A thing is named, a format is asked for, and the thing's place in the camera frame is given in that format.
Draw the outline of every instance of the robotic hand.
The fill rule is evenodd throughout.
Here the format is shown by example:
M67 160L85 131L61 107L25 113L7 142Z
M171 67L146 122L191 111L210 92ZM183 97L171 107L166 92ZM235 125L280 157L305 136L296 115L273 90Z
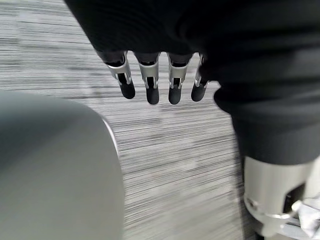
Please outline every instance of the robotic hand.
M139 62L150 104L159 101L159 53L168 55L172 104L199 53L191 96L200 101L210 81L221 86L214 100L232 118L256 232L267 239L296 213L304 218L301 201L320 191L317 0L65 2L127 99L135 96L127 51Z

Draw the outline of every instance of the striped carpet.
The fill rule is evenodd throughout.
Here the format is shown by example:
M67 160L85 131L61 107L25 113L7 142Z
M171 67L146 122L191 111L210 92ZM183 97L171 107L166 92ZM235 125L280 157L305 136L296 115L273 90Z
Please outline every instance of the striped carpet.
M136 59L128 54L136 97L122 97L62 0L0 1L0 87L77 101L112 124L125 183L126 240L250 239L239 204L239 162L230 118L191 89L168 101L168 60L159 59L158 105L149 105Z

